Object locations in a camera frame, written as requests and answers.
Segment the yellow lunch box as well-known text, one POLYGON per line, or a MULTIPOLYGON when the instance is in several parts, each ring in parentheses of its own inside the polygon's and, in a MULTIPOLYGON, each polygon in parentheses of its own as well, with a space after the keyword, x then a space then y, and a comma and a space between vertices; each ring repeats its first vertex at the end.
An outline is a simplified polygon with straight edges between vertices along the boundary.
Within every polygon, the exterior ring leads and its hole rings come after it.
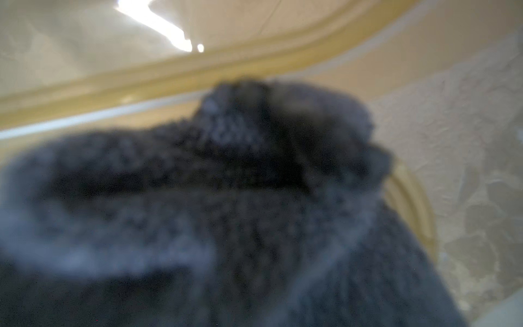
POLYGON ((244 76, 376 98, 521 26, 521 1, 2 1, 1 160, 244 76))

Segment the dark blue cloth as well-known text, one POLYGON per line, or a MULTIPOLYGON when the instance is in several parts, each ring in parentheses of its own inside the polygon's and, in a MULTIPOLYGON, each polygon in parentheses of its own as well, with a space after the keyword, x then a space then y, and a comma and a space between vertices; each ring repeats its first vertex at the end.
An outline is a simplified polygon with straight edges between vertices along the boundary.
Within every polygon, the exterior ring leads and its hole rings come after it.
POLYGON ((240 80, 189 119, 19 154, 1 325, 466 326, 372 135, 351 95, 240 80))

